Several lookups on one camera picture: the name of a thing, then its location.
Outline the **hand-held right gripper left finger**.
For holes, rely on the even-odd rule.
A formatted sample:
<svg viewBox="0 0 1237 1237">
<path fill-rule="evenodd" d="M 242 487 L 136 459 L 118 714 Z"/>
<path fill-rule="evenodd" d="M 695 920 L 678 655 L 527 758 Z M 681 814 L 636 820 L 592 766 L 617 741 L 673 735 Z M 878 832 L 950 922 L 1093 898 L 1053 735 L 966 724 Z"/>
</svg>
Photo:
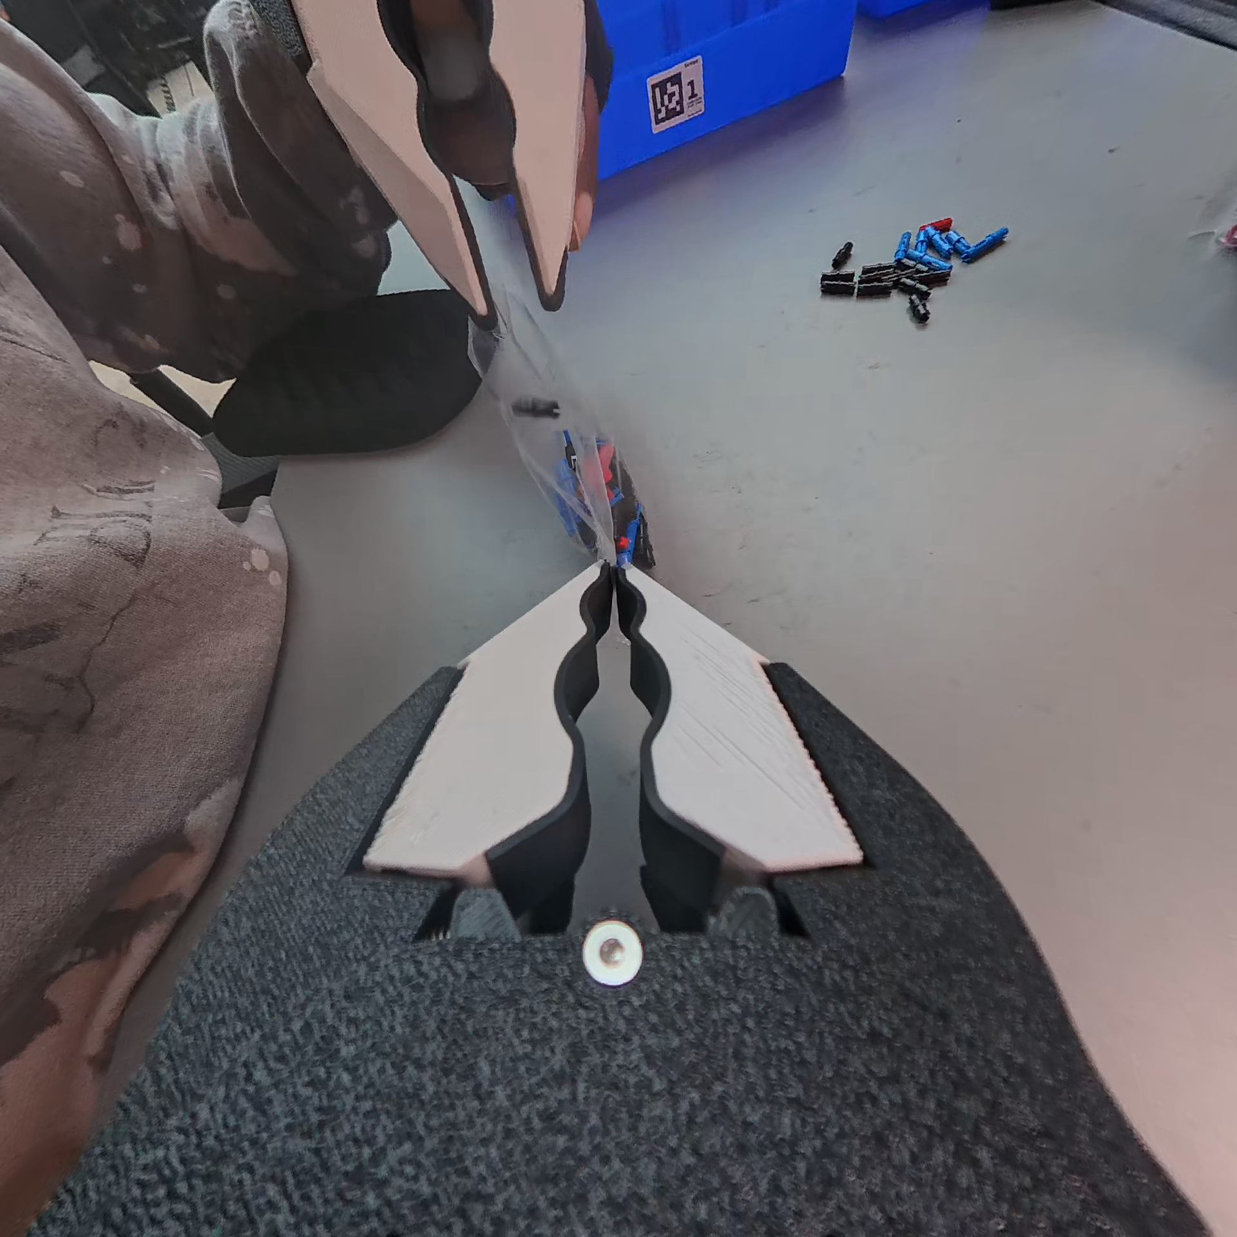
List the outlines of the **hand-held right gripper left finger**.
<svg viewBox="0 0 1237 1237">
<path fill-rule="evenodd" d="M 448 674 L 362 841 L 362 870 L 491 888 L 532 933 L 563 933 L 592 829 L 577 720 L 598 690 L 614 570 L 585 568 Z"/>
</svg>

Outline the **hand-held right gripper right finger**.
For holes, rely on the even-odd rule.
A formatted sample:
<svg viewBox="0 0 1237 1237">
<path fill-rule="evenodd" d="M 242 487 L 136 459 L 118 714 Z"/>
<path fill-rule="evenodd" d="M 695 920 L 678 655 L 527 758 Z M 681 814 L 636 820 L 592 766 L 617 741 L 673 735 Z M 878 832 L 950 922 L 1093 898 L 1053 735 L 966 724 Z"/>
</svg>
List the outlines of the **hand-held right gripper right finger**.
<svg viewBox="0 0 1237 1237">
<path fill-rule="evenodd" d="M 636 567 L 616 579 L 639 746 L 641 883 L 666 933 L 704 933 L 734 889 L 865 855 L 770 662 Z"/>
</svg>

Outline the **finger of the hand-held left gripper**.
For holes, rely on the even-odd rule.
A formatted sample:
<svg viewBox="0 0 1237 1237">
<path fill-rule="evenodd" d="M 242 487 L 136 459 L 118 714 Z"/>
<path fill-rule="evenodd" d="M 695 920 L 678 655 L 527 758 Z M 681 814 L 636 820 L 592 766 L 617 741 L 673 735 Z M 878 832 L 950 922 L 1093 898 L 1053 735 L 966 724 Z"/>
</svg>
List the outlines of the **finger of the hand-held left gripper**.
<svg viewBox="0 0 1237 1237">
<path fill-rule="evenodd" d="M 417 81 L 383 29 L 380 1 L 293 1 L 307 79 L 352 156 L 429 265 L 491 328 L 485 262 L 455 178 L 439 169 L 417 123 Z"/>
<path fill-rule="evenodd" d="M 539 302 L 555 312 L 575 227 L 585 9 L 582 1 L 494 1 L 491 9 L 489 60 L 516 123 L 517 218 Z"/>
</svg>

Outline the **small clear plastic bag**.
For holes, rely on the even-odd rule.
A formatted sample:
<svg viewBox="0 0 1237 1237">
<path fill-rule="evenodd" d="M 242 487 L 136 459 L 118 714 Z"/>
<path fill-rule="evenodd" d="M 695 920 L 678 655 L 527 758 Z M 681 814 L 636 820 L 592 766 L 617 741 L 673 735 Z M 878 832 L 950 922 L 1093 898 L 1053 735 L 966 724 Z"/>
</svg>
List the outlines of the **small clear plastic bag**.
<svg viewBox="0 0 1237 1237">
<path fill-rule="evenodd" d="M 656 567 L 645 506 L 614 436 L 524 302 L 494 293 L 495 322 L 470 327 L 469 355 L 533 481 L 567 536 L 614 567 Z M 523 396 L 554 397 L 557 419 L 513 415 Z"/>
</svg>

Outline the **pile of small toy pins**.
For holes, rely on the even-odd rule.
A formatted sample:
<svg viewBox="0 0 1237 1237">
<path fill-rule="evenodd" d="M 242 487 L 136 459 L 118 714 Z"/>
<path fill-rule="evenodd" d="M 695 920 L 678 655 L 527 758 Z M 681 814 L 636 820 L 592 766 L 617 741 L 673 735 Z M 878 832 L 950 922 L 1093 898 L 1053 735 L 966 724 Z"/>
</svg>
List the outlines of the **pile of small toy pins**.
<svg viewBox="0 0 1237 1237">
<path fill-rule="evenodd" d="M 890 258 L 863 263 L 856 262 L 856 241 L 847 238 L 819 274 L 819 296 L 848 302 L 900 299 L 909 319 L 924 327 L 934 313 L 934 294 L 950 285 L 954 271 L 997 253 L 1009 238 L 1009 227 L 968 238 L 947 215 L 901 232 Z"/>
</svg>

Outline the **person's left forearm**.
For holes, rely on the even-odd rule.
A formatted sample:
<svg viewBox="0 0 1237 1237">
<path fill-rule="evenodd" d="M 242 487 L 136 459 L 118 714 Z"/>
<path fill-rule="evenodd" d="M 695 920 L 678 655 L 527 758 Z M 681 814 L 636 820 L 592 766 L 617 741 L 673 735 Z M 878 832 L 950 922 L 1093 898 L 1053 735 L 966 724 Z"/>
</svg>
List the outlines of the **person's left forearm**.
<svg viewBox="0 0 1237 1237">
<path fill-rule="evenodd" d="M 395 222 L 252 3 L 205 28 L 211 94 L 162 118 L 3 26 L 3 378 L 102 362 L 236 377 L 304 315 L 377 293 Z"/>
</svg>

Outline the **grey desk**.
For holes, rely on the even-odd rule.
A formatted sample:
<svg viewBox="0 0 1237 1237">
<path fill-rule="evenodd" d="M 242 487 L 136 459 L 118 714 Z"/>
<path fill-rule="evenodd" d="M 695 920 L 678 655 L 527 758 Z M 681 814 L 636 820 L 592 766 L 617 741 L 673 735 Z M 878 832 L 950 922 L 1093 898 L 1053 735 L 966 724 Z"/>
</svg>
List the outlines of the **grey desk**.
<svg viewBox="0 0 1237 1237">
<path fill-rule="evenodd" d="M 1234 53 L 1086 3 L 862 23 L 608 179 L 542 324 L 658 579 L 968 830 L 1131 1122 L 1234 1234 Z M 953 216 L 915 325 L 822 299 Z"/>
</svg>

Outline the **black office chair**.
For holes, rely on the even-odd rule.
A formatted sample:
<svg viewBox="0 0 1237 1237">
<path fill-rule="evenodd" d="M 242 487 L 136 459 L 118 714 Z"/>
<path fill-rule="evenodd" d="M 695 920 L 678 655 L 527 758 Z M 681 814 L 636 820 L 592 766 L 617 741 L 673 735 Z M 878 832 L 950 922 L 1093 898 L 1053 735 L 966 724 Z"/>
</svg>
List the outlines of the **black office chair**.
<svg viewBox="0 0 1237 1237">
<path fill-rule="evenodd" d="M 87 88 L 130 110 L 168 115 L 209 91 L 203 29 L 211 1 L 71 1 L 92 63 Z"/>
</svg>

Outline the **person's grey sweatshirt torso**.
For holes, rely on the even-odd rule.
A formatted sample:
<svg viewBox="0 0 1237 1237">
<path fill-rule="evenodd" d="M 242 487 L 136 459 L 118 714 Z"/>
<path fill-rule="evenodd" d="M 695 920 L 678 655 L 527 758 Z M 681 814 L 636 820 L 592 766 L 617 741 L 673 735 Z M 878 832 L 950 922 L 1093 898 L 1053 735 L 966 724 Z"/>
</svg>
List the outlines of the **person's grey sweatshirt torso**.
<svg viewBox="0 0 1237 1237">
<path fill-rule="evenodd" d="M 268 503 L 105 387 L 3 256 L 3 1231 L 89 1138 L 234 817 L 284 627 Z"/>
</svg>

